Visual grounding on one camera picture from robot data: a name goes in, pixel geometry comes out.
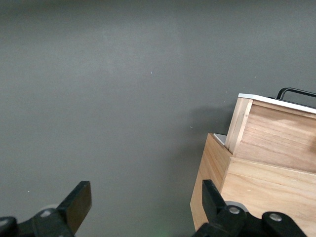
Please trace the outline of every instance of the black handle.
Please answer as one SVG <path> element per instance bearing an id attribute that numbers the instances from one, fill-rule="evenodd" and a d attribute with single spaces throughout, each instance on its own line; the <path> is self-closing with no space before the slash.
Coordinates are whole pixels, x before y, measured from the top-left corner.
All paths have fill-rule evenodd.
<path id="1" fill-rule="evenodd" d="M 277 99 L 279 100 L 283 100 L 285 93 L 287 91 L 290 92 L 294 92 L 294 93 L 298 93 L 301 95 L 307 95 L 307 96 L 311 96 L 311 97 L 315 97 L 316 98 L 316 93 L 312 93 L 312 92 L 308 92 L 308 91 L 304 91 L 304 90 L 299 90 L 299 89 L 295 89 L 295 88 L 291 88 L 291 87 L 287 87 L 287 88 L 283 88 L 279 91 L 278 95 L 277 95 Z"/>

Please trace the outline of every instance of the bolt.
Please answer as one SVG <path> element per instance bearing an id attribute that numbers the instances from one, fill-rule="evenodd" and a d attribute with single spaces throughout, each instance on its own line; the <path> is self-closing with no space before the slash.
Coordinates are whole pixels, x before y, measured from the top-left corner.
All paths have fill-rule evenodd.
<path id="1" fill-rule="evenodd" d="M 45 210 L 42 212 L 42 214 L 40 215 L 42 218 L 49 216 L 51 213 L 49 210 Z"/>
<path id="2" fill-rule="evenodd" d="M 278 214 L 275 214 L 275 213 L 271 213 L 269 215 L 270 219 L 274 220 L 274 221 L 278 221 L 280 222 L 282 220 L 282 217 L 280 217 Z"/>
<path id="3" fill-rule="evenodd" d="M 0 227 L 1 226 L 5 226 L 6 224 L 8 224 L 8 219 L 4 219 L 4 220 L 2 220 L 2 221 L 0 221 Z"/>
<path id="4" fill-rule="evenodd" d="M 231 214 L 239 214 L 240 210 L 237 207 L 232 206 L 232 207 L 229 208 L 229 212 Z"/>

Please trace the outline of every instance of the silver screw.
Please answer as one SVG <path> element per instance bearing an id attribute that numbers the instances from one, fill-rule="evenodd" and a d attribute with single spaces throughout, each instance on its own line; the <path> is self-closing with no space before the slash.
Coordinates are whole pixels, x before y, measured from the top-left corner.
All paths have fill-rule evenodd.
<path id="1" fill-rule="evenodd" d="M 50 211 L 49 210 L 45 210 L 45 211 L 43 211 L 43 213 L 40 216 L 41 216 L 41 218 L 44 218 L 44 217 L 47 217 L 49 215 L 50 215 Z"/>
<path id="2" fill-rule="evenodd" d="M 6 224 L 8 224 L 8 219 L 4 219 L 2 221 L 0 221 L 0 226 L 5 226 Z"/>
<path id="3" fill-rule="evenodd" d="M 280 217 L 278 214 L 275 214 L 275 213 L 271 213 L 269 215 L 269 217 L 270 217 L 270 219 L 277 221 L 277 222 L 280 222 L 282 220 L 282 217 Z"/>
<path id="4" fill-rule="evenodd" d="M 232 206 L 232 207 L 229 208 L 229 212 L 231 214 L 239 214 L 240 210 L 237 207 Z"/>

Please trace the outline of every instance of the gray wall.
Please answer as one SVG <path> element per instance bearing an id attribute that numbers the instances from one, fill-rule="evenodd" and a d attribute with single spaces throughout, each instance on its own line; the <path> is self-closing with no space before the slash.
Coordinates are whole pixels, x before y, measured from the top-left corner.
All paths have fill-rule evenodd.
<path id="1" fill-rule="evenodd" d="M 78 237 L 182 237 L 238 93 L 316 91 L 315 1 L 2 1 L 0 216 L 80 180 Z"/>

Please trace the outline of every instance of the wooden box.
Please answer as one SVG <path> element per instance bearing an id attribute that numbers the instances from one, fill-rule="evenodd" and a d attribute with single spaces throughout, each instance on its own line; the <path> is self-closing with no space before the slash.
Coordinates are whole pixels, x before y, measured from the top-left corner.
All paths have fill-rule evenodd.
<path id="1" fill-rule="evenodd" d="M 196 229 L 207 222 L 203 179 L 252 215 L 283 212 L 316 236 L 316 110 L 240 94 L 225 146 L 206 140 L 190 203 Z"/>

